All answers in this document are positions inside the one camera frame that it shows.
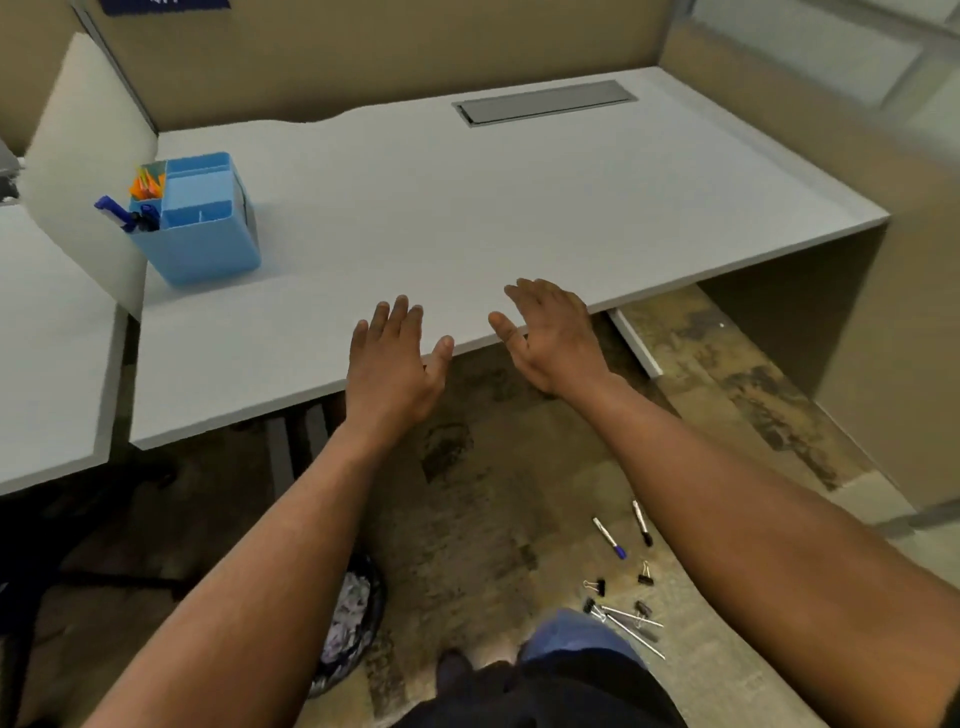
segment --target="blue desk organizer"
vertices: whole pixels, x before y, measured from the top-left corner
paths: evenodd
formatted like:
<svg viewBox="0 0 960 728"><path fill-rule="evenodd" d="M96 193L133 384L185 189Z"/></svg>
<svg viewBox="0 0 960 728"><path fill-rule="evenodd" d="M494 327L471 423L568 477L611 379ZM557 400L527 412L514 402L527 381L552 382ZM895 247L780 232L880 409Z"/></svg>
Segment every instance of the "blue desk organizer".
<svg viewBox="0 0 960 728"><path fill-rule="evenodd" d="M131 240L170 285L247 273L260 266L253 208L226 152L145 164L166 175L163 197L131 198L130 212L153 205L160 229L134 231Z"/></svg>

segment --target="jeans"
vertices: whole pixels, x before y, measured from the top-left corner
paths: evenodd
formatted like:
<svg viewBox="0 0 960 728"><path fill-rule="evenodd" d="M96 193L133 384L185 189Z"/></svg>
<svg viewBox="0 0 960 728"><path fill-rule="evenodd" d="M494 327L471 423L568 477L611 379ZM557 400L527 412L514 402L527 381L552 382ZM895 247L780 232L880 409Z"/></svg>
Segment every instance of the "jeans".
<svg viewBox="0 0 960 728"><path fill-rule="evenodd" d="M630 643L610 627L601 624L594 617L583 612L574 612L572 609L562 609L541 624L523 646L518 661L525 663L560 650L575 652L595 648L611 649L629 657L641 667L647 667L630 647Z"/></svg>

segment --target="adjacent desk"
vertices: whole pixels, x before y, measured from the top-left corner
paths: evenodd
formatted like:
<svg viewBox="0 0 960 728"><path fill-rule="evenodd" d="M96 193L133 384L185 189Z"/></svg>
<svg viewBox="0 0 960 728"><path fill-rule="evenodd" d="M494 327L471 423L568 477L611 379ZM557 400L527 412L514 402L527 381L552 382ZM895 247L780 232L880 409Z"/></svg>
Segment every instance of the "adjacent desk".
<svg viewBox="0 0 960 728"><path fill-rule="evenodd" d="M471 128L471 98L613 79L636 101ZM491 343L502 286L611 308L881 224L886 212L658 68L164 133L227 151L263 266L168 287L148 270L132 442L153 448L344 386L356 321L407 293L423 348Z"/></svg>
<svg viewBox="0 0 960 728"><path fill-rule="evenodd" d="M106 463L127 314L0 206L0 495Z"/></svg>

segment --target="blue marker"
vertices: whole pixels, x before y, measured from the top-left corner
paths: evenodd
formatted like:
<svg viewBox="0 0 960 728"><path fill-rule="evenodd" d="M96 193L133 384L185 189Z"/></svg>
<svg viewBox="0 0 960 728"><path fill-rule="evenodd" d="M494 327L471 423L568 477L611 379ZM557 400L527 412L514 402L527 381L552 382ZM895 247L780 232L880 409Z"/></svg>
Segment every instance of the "blue marker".
<svg viewBox="0 0 960 728"><path fill-rule="evenodd" d="M141 230L146 232L156 232L160 229L160 213L156 211L153 205L140 206L140 218L137 220Z"/></svg>
<svg viewBox="0 0 960 728"><path fill-rule="evenodd" d="M119 225L123 232L133 232L136 230L136 218L118 205L109 195L101 197L93 206L107 216L110 221Z"/></svg>
<svg viewBox="0 0 960 728"><path fill-rule="evenodd" d="M613 540L613 536L610 535L610 531L603 527L603 523L600 522L600 519L594 518L593 525L595 525L600 530L600 533L603 534L603 537L610 542L610 545L613 546L613 550L616 551L617 556L619 556L621 559L627 558L627 552L623 550L623 546Z"/></svg>

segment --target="left hand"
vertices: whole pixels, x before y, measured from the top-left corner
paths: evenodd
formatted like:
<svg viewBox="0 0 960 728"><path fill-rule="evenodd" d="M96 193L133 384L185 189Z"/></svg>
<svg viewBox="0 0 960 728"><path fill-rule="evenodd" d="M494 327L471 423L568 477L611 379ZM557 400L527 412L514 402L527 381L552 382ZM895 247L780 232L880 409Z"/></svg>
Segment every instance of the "left hand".
<svg viewBox="0 0 960 728"><path fill-rule="evenodd" d="M350 342L345 424L372 437L377 448L391 448L426 419L444 391L453 358L453 338L444 336L423 366L423 308L408 311L408 303L398 296L393 311L388 303L378 303L370 323L360 321Z"/></svg>

